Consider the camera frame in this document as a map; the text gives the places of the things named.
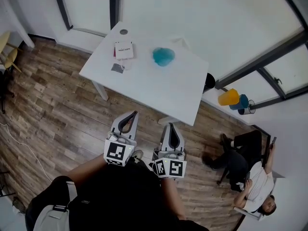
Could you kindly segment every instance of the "man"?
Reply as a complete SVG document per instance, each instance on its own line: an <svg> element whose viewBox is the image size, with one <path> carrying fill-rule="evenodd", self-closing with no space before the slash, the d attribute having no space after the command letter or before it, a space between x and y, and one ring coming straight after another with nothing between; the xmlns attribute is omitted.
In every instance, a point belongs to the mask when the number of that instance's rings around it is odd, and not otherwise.
<svg viewBox="0 0 308 231"><path fill-rule="evenodd" d="M248 212L259 211L270 215L276 210L274 196L269 196L274 187L272 164L275 145L270 149L265 168L261 163L262 135L260 131L252 131L230 140L222 135L225 153L212 160L204 155L202 161L213 170L228 167L231 189L240 193L234 199L234 205Z"/></svg>
<svg viewBox="0 0 308 231"><path fill-rule="evenodd" d="M66 176L57 177L31 201L26 212L27 230L32 231L34 226L35 230L41 230L40 222L45 217L42 218L40 213L52 205L52 211L58 206L67 207L70 231L206 231L206 228L186 220L175 181L160 180L141 160L142 156L142 151L136 151L126 166L120 167L107 164L100 155ZM71 181L77 190L77 197L73 200L68 189ZM49 214L50 217L51 220L60 219L54 214Z"/></svg>

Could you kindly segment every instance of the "black pants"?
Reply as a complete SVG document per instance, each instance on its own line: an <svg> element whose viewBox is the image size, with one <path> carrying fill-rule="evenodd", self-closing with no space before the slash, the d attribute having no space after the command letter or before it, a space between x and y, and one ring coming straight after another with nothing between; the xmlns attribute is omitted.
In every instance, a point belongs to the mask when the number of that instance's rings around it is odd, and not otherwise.
<svg viewBox="0 0 308 231"><path fill-rule="evenodd" d="M236 150L228 150L213 161L211 167L229 169L230 184L243 182L252 166L261 161L262 135L258 130L245 133L234 138L234 147L242 146L241 154Z"/></svg>

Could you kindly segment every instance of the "white box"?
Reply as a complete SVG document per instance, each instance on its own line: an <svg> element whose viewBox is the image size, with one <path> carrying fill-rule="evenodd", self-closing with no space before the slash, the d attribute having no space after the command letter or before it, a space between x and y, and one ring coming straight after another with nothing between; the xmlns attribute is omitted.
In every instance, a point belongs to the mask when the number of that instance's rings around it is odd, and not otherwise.
<svg viewBox="0 0 308 231"><path fill-rule="evenodd" d="M134 148L133 145L105 140L104 159L107 163L125 166L133 154Z"/></svg>
<svg viewBox="0 0 308 231"><path fill-rule="evenodd" d="M159 178L183 178L186 170L186 161L170 158L155 160L155 166Z"/></svg>
<svg viewBox="0 0 308 231"><path fill-rule="evenodd" d="M115 58L118 60L134 57L133 44L131 41L116 42L115 51Z"/></svg>

